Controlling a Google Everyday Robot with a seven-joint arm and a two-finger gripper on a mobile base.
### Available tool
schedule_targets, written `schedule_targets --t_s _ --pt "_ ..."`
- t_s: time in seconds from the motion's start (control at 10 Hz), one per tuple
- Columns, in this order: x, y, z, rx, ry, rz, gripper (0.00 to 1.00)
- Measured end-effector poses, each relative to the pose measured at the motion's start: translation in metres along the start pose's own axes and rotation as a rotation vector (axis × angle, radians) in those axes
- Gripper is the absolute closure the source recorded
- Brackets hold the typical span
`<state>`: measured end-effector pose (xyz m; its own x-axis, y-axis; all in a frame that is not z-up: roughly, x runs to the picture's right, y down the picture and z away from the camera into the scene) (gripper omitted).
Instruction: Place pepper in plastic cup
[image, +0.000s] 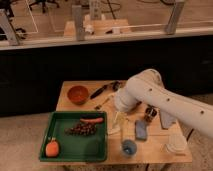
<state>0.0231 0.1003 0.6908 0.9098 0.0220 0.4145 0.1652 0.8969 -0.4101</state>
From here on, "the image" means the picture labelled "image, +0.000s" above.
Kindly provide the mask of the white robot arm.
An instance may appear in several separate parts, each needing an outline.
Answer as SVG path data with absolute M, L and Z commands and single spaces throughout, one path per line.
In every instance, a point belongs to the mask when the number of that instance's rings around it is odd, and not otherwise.
M 130 77 L 114 96 L 115 108 L 120 112 L 131 111 L 139 101 L 159 108 L 213 139 L 213 105 L 167 90 L 157 70 L 146 69 Z

